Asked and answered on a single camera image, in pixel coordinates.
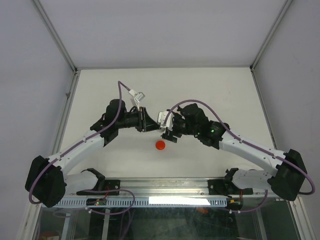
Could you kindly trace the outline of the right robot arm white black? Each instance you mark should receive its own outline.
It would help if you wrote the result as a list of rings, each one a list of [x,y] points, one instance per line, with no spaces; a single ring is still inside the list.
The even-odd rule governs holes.
[[[294,201],[301,194],[308,173],[298,151],[284,152],[255,143],[235,133],[227,123],[209,120],[196,103],[178,112],[159,112],[157,122],[165,130],[163,139],[175,143],[183,135],[194,136],[205,146],[232,153],[260,168],[227,170],[223,179],[226,192],[234,194],[247,188],[269,190],[287,201]]]

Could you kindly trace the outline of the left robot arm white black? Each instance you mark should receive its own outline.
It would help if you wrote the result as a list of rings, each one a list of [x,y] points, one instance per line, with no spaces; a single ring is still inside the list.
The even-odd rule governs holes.
[[[90,154],[104,148],[114,140],[120,129],[135,128],[138,132],[150,132],[160,128],[160,120],[152,119],[145,107],[126,109],[123,100],[113,99],[106,112],[78,140],[74,146],[47,158],[37,156],[31,163],[25,183],[29,196],[50,208],[65,195],[100,194],[107,189],[105,176],[88,168],[80,173],[70,171]]]

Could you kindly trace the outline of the red round charging case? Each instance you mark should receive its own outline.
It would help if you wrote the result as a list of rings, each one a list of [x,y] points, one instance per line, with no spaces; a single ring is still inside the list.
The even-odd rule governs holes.
[[[162,150],[164,150],[166,148],[166,143],[163,140],[158,140],[155,143],[155,147],[156,147],[157,150],[162,151]]]

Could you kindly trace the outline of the aluminium mounting rail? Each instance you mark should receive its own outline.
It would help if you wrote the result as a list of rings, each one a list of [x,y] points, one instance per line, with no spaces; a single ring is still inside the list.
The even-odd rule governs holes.
[[[120,189],[119,195],[111,195],[112,197],[129,198],[131,195],[120,190],[128,190],[133,192],[137,198],[145,197],[227,197],[224,195],[209,195],[208,183],[209,179],[223,179],[222,177],[214,178],[199,178],[199,177],[183,177],[183,178],[119,178],[106,177],[105,179],[119,179]],[[87,183],[81,180],[79,183],[68,183],[64,197],[92,196],[92,195],[77,195],[79,191],[92,189]],[[262,198],[265,195],[266,186],[242,186],[241,189],[252,188],[253,195],[243,195],[245,198]]]

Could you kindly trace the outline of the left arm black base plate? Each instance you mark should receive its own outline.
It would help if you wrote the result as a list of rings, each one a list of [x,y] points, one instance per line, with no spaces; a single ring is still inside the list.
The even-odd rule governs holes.
[[[77,196],[104,196],[107,194],[106,191],[111,191],[108,192],[108,196],[118,196],[120,194],[120,189],[121,187],[121,180],[120,179],[102,179],[98,180],[97,184],[93,187],[90,188],[89,190],[93,192],[88,192],[88,191],[78,191],[76,193]]]

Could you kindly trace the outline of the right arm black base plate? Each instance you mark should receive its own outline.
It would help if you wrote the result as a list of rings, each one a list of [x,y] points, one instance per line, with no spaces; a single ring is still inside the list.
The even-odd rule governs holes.
[[[253,195],[252,188],[240,189],[236,187],[232,182],[225,182],[222,178],[209,179],[207,181],[208,194],[209,195],[222,195],[230,197],[231,195]]]

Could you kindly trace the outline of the aluminium frame post left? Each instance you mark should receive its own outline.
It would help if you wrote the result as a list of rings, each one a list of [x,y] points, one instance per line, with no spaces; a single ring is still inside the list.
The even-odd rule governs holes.
[[[60,54],[62,55],[63,59],[71,69],[73,73],[77,72],[77,67],[72,60],[70,54],[68,53],[65,45],[63,44],[58,32],[56,31],[52,21],[50,20],[43,4],[40,0],[31,0],[31,3],[34,7],[34,9],[37,11],[39,17],[41,18],[44,26],[46,27],[48,33],[50,34],[52,40],[54,41],[56,47],[58,48]]]

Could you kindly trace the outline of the aluminium frame post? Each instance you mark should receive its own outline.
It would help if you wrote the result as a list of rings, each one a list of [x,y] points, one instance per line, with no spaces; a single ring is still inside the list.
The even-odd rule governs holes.
[[[58,48],[60,54],[62,55],[63,59],[71,69],[73,73],[77,72],[77,67],[72,60],[70,54],[68,53],[65,45],[63,44],[58,32],[56,31],[52,21],[50,20],[43,4],[40,0],[31,0],[31,3],[34,7],[34,9],[37,11],[39,17],[41,18],[44,26],[46,27],[48,33],[50,34],[52,40],[54,41],[56,47]]]
[[[270,42],[272,41],[274,35],[276,34],[276,31],[278,30],[280,24],[282,23],[283,19],[285,18],[288,10],[292,6],[294,0],[285,0],[283,5],[280,8],[280,11],[278,12],[275,20],[273,21],[271,28],[269,29],[265,39],[263,40],[262,45],[260,46],[252,64],[250,65],[251,72],[255,71],[255,68],[257,67],[258,63],[260,62],[261,58],[263,57],[265,51],[267,50],[267,47],[269,46]]]

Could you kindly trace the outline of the aluminium frame post right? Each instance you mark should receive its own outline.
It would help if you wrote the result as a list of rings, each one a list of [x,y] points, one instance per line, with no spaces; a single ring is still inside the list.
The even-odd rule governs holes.
[[[276,31],[278,30],[280,24],[282,23],[283,19],[285,18],[288,10],[292,6],[294,0],[285,0],[283,5],[280,8],[280,11],[278,12],[275,20],[273,21],[271,28],[269,29],[265,39],[263,40],[262,45],[260,46],[252,64],[250,65],[251,72],[255,71],[255,68],[257,67],[258,63],[260,62],[261,58],[263,57],[265,51],[267,50],[267,47],[269,46],[270,42],[272,41],[274,35],[276,34]]]

